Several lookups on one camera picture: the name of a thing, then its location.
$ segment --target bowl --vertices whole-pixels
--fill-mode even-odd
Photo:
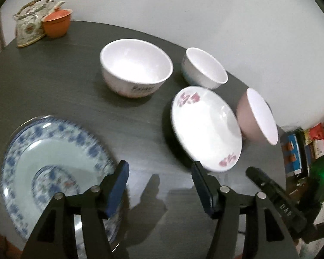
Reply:
[[[190,85],[199,85],[216,89],[228,81],[228,75],[222,64],[211,54],[189,47],[182,59],[181,71]]]
[[[187,87],[174,97],[172,127],[194,161],[212,172],[231,169],[238,161],[242,136],[228,104],[211,90]]]
[[[173,73],[173,63],[159,47],[138,39],[120,39],[100,53],[108,87],[129,98],[154,93]]]
[[[50,38],[64,36],[71,23],[71,9],[55,8],[55,11],[42,18],[43,30]]]
[[[236,116],[244,136],[255,142],[268,141],[276,145],[278,132],[275,119],[264,98],[254,89],[248,88],[241,96]]]

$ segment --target orange lid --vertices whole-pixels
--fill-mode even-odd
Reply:
[[[60,19],[66,15],[69,15],[71,11],[68,11],[66,9],[60,9],[60,8],[55,8],[55,12],[50,13],[49,15],[46,15],[43,18],[43,21],[51,21],[55,19]]]

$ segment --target screw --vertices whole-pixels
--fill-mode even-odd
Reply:
[[[228,193],[229,192],[229,187],[227,187],[227,186],[221,186],[221,188],[220,188],[220,191],[222,192],[222,193]]]
[[[258,196],[258,198],[260,198],[260,199],[262,199],[262,200],[266,198],[266,194],[263,193],[263,192],[259,192],[259,193],[257,194],[257,196]]]
[[[56,200],[61,200],[64,197],[63,193],[59,192],[54,195],[54,198]]]
[[[93,192],[93,193],[97,193],[97,192],[99,192],[99,191],[101,190],[101,188],[100,188],[98,185],[95,185],[95,186],[92,186],[92,187],[90,188],[90,190],[91,190],[91,192]]]

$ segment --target wall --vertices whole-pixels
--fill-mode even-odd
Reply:
[[[6,42],[12,15],[2,7]],[[324,14],[314,0],[65,0],[73,19],[119,25],[196,46],[257,89],[285,130],[324,119]]]

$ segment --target orange bowl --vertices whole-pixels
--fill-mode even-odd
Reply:
[[[71,23],[71,9],[56,10],[42,18],[42,26],[50,38],[64,36]]]

